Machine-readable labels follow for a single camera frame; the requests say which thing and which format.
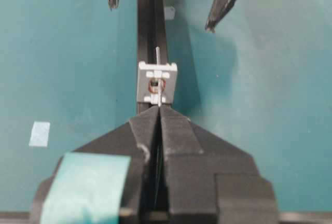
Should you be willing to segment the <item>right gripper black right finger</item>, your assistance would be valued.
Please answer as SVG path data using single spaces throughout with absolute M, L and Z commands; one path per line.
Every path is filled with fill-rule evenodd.
M 160 108 L 164 174 L 171 223 L 277 223 L 272 184 L 253 157 Z

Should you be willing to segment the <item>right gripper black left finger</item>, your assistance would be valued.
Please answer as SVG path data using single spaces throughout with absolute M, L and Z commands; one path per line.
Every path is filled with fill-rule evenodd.
M 31 223 L 137 223 L 159 108 L 65 153 L 37 189 Z

